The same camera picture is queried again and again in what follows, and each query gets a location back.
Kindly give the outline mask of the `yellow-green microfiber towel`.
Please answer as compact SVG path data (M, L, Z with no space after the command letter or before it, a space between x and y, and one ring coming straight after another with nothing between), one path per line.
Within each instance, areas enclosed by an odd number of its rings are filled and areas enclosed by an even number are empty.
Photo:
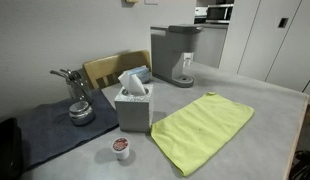
M151 126L151 137L188 176L215 155L251 119L254 109L208 92Z

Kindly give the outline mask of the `white tissue sheet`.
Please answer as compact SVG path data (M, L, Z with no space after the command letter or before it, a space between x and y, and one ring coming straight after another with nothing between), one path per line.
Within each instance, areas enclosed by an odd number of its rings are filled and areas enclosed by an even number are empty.
M128 71L124 71L118 79L131 95L141 96L146 94L144 86L136 74L130 74Z

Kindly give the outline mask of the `grey tissue box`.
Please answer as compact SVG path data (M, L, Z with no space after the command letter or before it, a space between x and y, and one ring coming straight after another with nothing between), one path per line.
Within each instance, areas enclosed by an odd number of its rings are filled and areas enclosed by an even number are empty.
M145 95L131 95L122 87L114 99L122 131L148 132L153 119L153 86L144 86Z

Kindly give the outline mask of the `grey pod coffee maker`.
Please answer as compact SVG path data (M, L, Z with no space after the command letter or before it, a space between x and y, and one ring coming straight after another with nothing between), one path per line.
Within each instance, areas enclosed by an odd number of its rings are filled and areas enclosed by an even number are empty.
M183 73L183 54L193 53L202 28L195 25L151 26L152 75L189 88L194 78Z

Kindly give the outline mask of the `wooden chair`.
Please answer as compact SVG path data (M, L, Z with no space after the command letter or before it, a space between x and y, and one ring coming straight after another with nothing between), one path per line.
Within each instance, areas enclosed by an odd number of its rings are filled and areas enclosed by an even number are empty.
M118 76L125 70L146 66L151 69L147 50L112 55L83 64L83 69L94 89L102 89L119 82Z

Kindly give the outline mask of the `red-lidded coffee pod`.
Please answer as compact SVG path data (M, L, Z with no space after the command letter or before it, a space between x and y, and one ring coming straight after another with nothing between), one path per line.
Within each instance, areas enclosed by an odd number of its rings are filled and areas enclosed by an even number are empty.
M116 155L118 160L125 160L128 158L130 153L129 147L129 140L125 137L119 137L112 143L111 150Z

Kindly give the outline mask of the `small metal tin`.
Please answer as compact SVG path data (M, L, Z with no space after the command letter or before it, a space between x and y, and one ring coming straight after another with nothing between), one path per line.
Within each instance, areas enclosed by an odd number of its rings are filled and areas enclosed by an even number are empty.
M69 107L69 117L75 126L83 126L90 123L95 113L86 101L78 101Z

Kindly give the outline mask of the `microwave oven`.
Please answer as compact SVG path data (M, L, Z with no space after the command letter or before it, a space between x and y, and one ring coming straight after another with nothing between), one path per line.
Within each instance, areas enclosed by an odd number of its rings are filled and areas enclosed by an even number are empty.
M233 4L209 5L206 21L209 23L228 24L231 19Z

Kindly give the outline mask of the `dark blue cloth mat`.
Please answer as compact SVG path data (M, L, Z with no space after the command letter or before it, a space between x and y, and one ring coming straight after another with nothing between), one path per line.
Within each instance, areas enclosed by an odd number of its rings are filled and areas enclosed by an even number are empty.
M100 90L93 90L95 117L75 126L69 117L71 99L42 104L17 117L22 134L24 168L31 170L118 127L117 113Z

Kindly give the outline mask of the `white cabinet doors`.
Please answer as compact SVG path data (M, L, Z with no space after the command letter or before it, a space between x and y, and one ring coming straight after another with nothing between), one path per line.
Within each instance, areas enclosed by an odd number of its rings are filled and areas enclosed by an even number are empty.
M235 0L219 68L310 90L310 0Z

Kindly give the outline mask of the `white wall switch plate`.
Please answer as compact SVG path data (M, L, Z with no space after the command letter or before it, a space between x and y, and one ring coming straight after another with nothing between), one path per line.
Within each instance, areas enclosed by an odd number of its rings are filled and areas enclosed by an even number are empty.
M144 2L148 5L158 5L159 0L144 0Z

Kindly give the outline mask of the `beige wall thermostat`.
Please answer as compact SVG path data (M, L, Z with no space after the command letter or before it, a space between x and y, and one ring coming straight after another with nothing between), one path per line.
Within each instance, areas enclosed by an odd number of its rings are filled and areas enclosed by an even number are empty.
M125 0L127 3L138 3L140 0Z

